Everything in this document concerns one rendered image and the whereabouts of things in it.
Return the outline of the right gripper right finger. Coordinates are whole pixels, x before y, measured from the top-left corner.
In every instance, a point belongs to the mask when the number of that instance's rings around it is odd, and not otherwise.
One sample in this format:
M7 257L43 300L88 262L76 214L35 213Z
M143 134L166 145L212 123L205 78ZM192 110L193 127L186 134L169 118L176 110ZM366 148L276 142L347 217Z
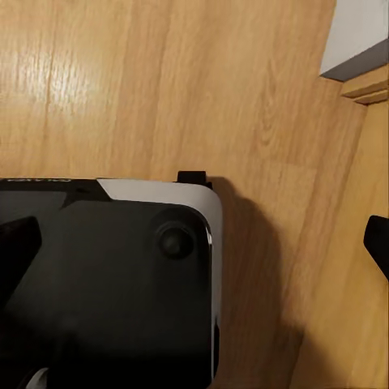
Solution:
M363 243L389 279L389 218L371 216L365 228Z

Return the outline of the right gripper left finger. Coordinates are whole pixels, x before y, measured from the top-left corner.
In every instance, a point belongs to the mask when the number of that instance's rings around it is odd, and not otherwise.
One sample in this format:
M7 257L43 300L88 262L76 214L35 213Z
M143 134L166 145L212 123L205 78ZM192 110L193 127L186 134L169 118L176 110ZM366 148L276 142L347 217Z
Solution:
M0 313L42 246L37 218L0 224Z

